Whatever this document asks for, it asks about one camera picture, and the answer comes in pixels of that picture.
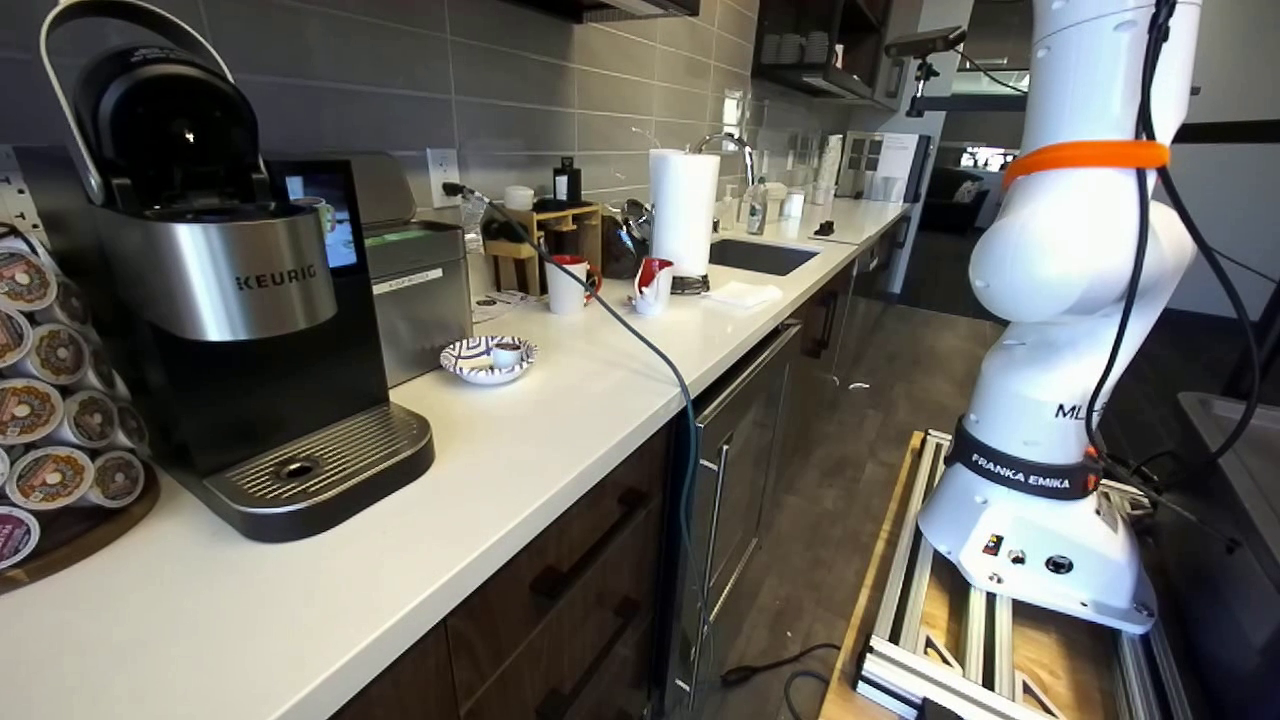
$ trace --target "countertop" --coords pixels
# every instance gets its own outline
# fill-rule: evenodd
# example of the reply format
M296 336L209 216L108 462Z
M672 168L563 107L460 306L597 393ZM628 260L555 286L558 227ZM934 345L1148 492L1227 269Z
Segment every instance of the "countertop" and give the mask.
M791 276L710 263L710 287L779 287L767 309L676 297L661 316L622 316L699 393L899 213L832 205L800 232L767 227L760 239L815 248ZM794 239L820 221L834 237ZM0 595L0 717L327 717L679 412L672 372L601 309L563 320L527 300L477 333L522 336L531 372L507 387L444 372L399 384L390 400L431 421L437 464L346 525L250 543L163 480L124 542Z

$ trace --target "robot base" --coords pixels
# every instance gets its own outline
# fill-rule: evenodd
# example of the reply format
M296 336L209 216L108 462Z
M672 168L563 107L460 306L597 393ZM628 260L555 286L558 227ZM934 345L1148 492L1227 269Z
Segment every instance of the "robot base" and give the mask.
M928 507L923 542L971 587L1140 636L1157 594L1127 528L1127 496L1041 501L952 464Z

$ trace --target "orange ring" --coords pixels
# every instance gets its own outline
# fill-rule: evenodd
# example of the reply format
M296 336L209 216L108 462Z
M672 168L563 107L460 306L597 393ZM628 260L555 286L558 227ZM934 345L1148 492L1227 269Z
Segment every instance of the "orange ring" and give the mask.
M1017 184L1030 172L1053 168L1163 168L1168 146L1150 140L1079 140L1079 146L1042 146L1004 168L1004 184Z

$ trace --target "sink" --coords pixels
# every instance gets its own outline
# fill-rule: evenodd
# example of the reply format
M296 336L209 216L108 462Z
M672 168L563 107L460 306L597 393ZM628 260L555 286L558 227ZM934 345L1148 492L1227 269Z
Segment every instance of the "sink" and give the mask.
M730 237L710 244L710 263L767 272L767 276L791 276L812 258L815 251L806 251L806 248L776 248L776 244L751 244L751 239L730 239Z

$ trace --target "coffee pod holder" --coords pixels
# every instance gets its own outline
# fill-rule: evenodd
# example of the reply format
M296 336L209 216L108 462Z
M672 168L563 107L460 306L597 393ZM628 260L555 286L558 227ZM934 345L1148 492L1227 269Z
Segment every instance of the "coffee pod holder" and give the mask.
M75 286L26 232L37 208L0 153L0 594L134 528L159 496L146 432L105 359Z

